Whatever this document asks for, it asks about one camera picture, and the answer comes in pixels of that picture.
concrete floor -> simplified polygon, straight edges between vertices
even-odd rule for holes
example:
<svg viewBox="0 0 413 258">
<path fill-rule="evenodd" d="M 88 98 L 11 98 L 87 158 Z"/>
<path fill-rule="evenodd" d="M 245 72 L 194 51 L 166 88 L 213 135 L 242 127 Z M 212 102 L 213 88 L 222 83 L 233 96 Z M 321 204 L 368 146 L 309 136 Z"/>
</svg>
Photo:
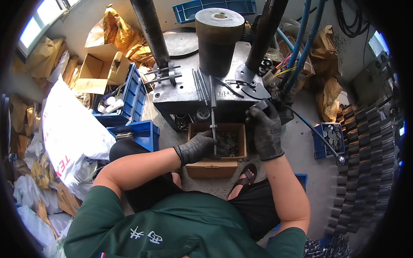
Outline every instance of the concrete floor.
<svg viewBox="0 0 413 258">
<path fill-rule="evenodd" d="M 150 101 L 148 101 L 148 99 L 145 101 L 142 120 L 152 119 L 154 124 L 160 128 L 159 148 L 165 149 L 185 143 L 187 141 L 187 134 L 175 132 L 154 107 L 152 94 L 148 94 L 148 96 Z M 348 104 L 346 92 L 340 95 L 340 103 L 344 105 Z M 312 93 L 301 90 L 295 97 L 295 102 L 292 107 L 311 125 L 316 126 L 321 122 Z M 281 143 L 293 171 L 295 173 L 308 175 L 306 190 L 311 206 L 311 223 L 307 237 L 310 239 L 321 239 L 324 237 L 324 228 L 328 224 L 328 217 L 330 216 L 329 207 L 333 206 L 333 198 L 336 195 L 337 166 L 335 165 L 335 159 L 314 159 L 314 145 L 311 130 L 299 118 L 295 118 L 287 123 Z M 258 175 L 256 182 L 265 179 L 265 172 L 259 157 L 251 156 L 249 162 L 257 166 Z M 198 190 L 226 199 L 246 164 L 247 162 L 244 162 L 244 164 L 239 163 L 238 169 L 232 178 L 228 179 L 192 179 L 188 177 L 184 169 L 181 178 L 183 190 Z M 123 203 L 125 213 L 130 214 L 131 210 L 128 211 L 127 203 L 125 201 L 123 201 Z M 364 237 L 366 232 L 363 231 L 362 233 L 363 234 L 360 235 Z M 270 231 L 258 244 L 265 246 L 268 238 L 276 234 L 277 231 Z M 356 247 L 360 242 L 358 239 L 359 237 L 351 237 L 350 242 L 353 247 Z"/>
</svg>

window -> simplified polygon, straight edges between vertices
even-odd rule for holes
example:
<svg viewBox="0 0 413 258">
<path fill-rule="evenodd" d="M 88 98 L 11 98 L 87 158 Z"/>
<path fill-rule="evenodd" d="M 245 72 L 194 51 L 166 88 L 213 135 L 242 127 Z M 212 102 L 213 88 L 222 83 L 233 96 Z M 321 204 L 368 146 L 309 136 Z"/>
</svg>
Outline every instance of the window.
<svg viewBox="0 0 413 258">
<path fill-rule="evenodd" d="M 20 52 L 28 57 L 46 30 L 79 0 L 44 0 L 29 20 L 18 44 Z"/>
<path fill-rule="evenodd" d="M 387 54 L 390 52 L 385 38 L 378 31 L 374 33 L 373 37 L 368 41 L 368 44 L 376 57 L 378 57 L 382 51 L 385 51 Z"/>
</svg>

metal rod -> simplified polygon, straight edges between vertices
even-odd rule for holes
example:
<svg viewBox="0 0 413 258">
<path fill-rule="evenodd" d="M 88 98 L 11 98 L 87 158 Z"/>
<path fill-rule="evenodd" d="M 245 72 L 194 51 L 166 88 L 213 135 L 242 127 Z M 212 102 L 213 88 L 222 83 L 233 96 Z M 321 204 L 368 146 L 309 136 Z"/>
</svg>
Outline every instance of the metal rod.
<svg viewBox="0 0 413 258">
<path fill-rule="evenodd" d="M 201 82 L 201 84 L 202 84 L 202 87 L 204 87 L 204 89 L 205 89 L 206 99 L 209 101 L 209 100 L 210 100 L 210 97 L 209 97 L 209 92 L 208 92 L 208 89 L 207 89 L 207 84 L 205 83 L 204 77 L 203 77 L 203 75 L 202 75 L 202 73 L 201 73 L 201 69 L 200 69 L 199 67 L 198 67 L 198 69 L 197 69 L 197 74 L 198 74 L 199 80 L 200 80 L 200 82 Z"/>
<path fill-rule="evenodd" d="M 152 0 L 131 0 L 146 42 L 159 68 L 168 67 L 171 58 Z"/>
<path fill-rule="evenodd" d="M 211 128 L 212 128 L 212 137 L 216 139 L 216 124 L 215 124 L 215 112 L 214 109 L 216 108 L 216 95 L 215 95 L 215 86 L 214 86 L 214 78 L 212 75 L 208 76 L 209 79 L 209 89 L 211 92 Z M 214 145 L 214 154 L 216 155 L 216 145 Z"/>
<path fill-rule="evenodd" d="M 204 87 L 203 87 L 202 84 L 201 84 L 201 81 L 200 81 L 200 78 L 199 78 L 199 76 L 198 76 L 197 71 L 194 70 L 194 73 L 195 73 L 195 79 L 197 80 L 197 83 L 198 83 L 198 87 L 201 89 L 201 92 L 202 92 L 202 94 L 203 94 L 203 96 L 204 96 L 205 105 L 208 106 L 207 93 L 205 92 L 205 89 L 204 89 Z"/>
<path fill-rule="evenodd" d="M 178 78 L 178 77 L 182 77 L 182 74 L 176 74 L 175 75 L 175 78 Z M 144 84 L 147 85 L 147 84 L 151 84 L 151 83 L 159 83 L 163 80 L 169 80 L 169 76 L 165 76 L 165 77 L 158 78 L 158 79 L 155 79 L 155 80 L 150 80 L 150 81 L 145 82 Z"/>
<path fill-rule="evenodd" d="M 295 59 L 298 56 L 298 52 L 300 52 L 301 41 L 303 39 L 304 32 L 306 31 L 306 28 L 307 28 L 307 21 L 309 19 L 310 8 L 311 8 L 311 0 L 305 0 L 304 1 L 302 22 L 301 22 L 301 25 L 300 25 L 300 29 L 298 30 L 297 40 L 295 41 L 295 47 L 294 47 L 294 50 L 292 51 L 291 59 L 290 59 L 290 62 L 288 63 L 287 70 L 294 67 Z M 284 77 L 282 78 L 282 82 L 280 84 L 280 87 L 284 86 L 287 83 L 288 78 L 290 77 L 290 73 L 291 73 L 290 71 L 285 73 Z"/>
<path fill-rule="evenodd" d="M 195 85 L 195 88 L 197 89 L 198 99 L 199 99 L 199 101 L 202 101 L 201 93 L 199 92 L 199 88 L 198 88 L 198 84 L 197 84 L 197 79 L 195 78 L 194 69 L 192 69 L 192 76 L 194 77 L 194 85 Z"/>
<path fill-rule="evenodd" d="M 174 67 L 173 67 L 174 69 L 177 69 L 177 68 L 180 68 L 180 65 L 175 65 Z M 153 71 L 150 71 L 149 73 L 146 73 L 145 75 L 148 75 L 148 74 L 152 74 L 152 73 L 161 73 L 161 72 L 163 72 L 163 71 L 167 71 L 167 70 L 169 70 L 169 68 L 168 67 L 165 67 L 165 68 L 162 68 L 162 69 L 156 69 L 156 70 L 153 70 Z"/>
<path fill-rule="evenodd" d="M 274 38 L 287 3 L 288 0 L 267 0 L 265 2 L 264 10 L 256 29 L 257 38 L 248 54 L 247 62 L 245 62 L 248 69 L 252 72 L 258 73 L 258 67 L 261 65 L 272 38 Z"/>
<path fill-rule="evenodd" d="M 298 74 L 301 72 L 301 69 L 303 68 L 305 64 L 305 61 L 310 52 L 310 49 L 313 46 L 314 41 L 316 40 L 318 28 L 320 27 L 321 18 L 323 17 L 324 5 L 325 5 L 325 0 L 318 0 L 316 19 L 313 22 L 313 25 L 311 27 L 310 36 L 307 39 L 306 46 L 304 47 L 303 53 L 300 59 L 298 60 L 298 64 L 295 68 L 295 71 L 290 81 L 288 82 L 287 86 L 285 87 L 285 91 L 284 91 L 285 94 L 289 94 L 292 87 L 294 86 L 295 81 L 297 80 Z"/>
<path fill-rule="evenodd" d="M 282 32 L 280 28 L 277 28 L 278 34 L 281 36 L 282 40 L 287 44 L 287 46 L 290 48 L 291 52 L 294 53 L 294 45 L 291 43 L 291 41 L 287 38 L 287 36 Z"/>
<path fill-rule="evenodd" d="M 324 139 L 324 137 L 312 125 L 310 125 L 310 123 L 307 122 L 307 120 L 305 120 L 304 117 L 298 114 L 294 109 L 292 109 L 292 107 L 285 107 L 291 110 L 298 118 L 300 118 L 304 122 L 304 124 L 306 124 L 318 136 L 318 138 L 320 138 L 320 140 L 324 143 L 325 146 L 327 146 L 327 148 L 332 152 L 333 156 L 336 158 L 337 165 L 342 166 L 344 164 L 344 157 L 338 155 L 337 152 L 333 149 L 333 147 L 331 147 L 331 145 Z"/>
</svg>

wall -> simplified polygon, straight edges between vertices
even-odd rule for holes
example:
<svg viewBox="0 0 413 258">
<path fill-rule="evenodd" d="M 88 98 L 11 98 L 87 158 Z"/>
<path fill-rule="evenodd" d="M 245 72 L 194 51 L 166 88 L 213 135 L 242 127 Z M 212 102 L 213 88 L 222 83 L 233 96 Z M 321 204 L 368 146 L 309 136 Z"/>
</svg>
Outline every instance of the wall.
<svg viewBox="0 0 413 258">
<path fill-rule="evenodd" d="M 177 24 L 172 6 L 183 3 L 188 0 L 154 0 L 157 10 L 159 23 L 162 31 L 168 31 L 177 27 L 189 26 L 194 27 L 195 23 Z M 317 6 L 317 0 L 313 0 L 311 8 Z M 126 23 L 133 28 L 140 30 L 138 20 L 133 11 L 129 0 L 80 0 L 73 7 L 69 14 L 58 20 L 47 32 L 46 36 L 51 39 L 66 36 L 67 46 L 71 54 L 77 54 L 80 60 L 83 61 L 86 51 L 84 44 L 89 34 L 90 29 L 103 17 L 106 5 L 112 3 L 113 8 L 122 16 Z M 256 0 L 257 10 L 262 12 L 265 0 Z M 291 19 L 298 19 L 303 12 L 304 0 L 289 0 L 284 16 Z M 346 15 L 347 23 L 352 23 L 355 17 L 355 12 L 345 3 L 342 4 L 344 14 Z M 310 14 L 307 24 L 306 36 L 308 36 L 311 25 L 316 16 L 316 11 Z M 245 19 L 251 23 L 254 20 L 254 15 L 246 16 Z M 329 0 L 325 4 L 323 18 L 320 28 L 326 25 L 333 25 L 335 33 L 335 45 L 339 53 L 339 63 L 342 68 L 343 77 L 341 80 L 344 83 L 351 81 L 363 69 L 363 51 L 366 42 L 366 34 L 355 38 L 348 38 L 339 28 L 336 11 L 333 0 Z M 375 29 L 370 28 L 369 38 L 373 35 Z M 374 59 L 371 51 L 366 49 L 366 66 Z"/>
</svg>

sandal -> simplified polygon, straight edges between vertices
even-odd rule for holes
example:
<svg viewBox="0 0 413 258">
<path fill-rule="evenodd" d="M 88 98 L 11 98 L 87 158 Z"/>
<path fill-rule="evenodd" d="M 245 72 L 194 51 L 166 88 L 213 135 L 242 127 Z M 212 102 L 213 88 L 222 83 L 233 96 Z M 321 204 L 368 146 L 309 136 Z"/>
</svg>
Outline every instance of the sandal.
<svg viewBox="0 0 413 258">
<path fill-rule="evenodd" d="M 257 168 L 256 168 L 255 165 L 252 164 L 252 163 L 251 163 L 251 164 L 248 164 L 248 165 L 246 165 L 245 168 L 242 170 L 240 176 L 241 176 L 242 174 L 244 174 L 244 175 L 246 176 L 246 178 L 238 179 L 238 181 L 235 182 L 235 184 L 234 184 L 233 188 L 231 189 L 230 193 L 234 190 L 234 188 L 235 188 L 237 185 L 242 185 L 242 186 L 244 186 L 244 185 L 248 185 L 248 184 L 254 184 L 254 181 L 255 181 L 255 179 L 256 179 L 256 177 L 257 177 Z"/>
</svg>

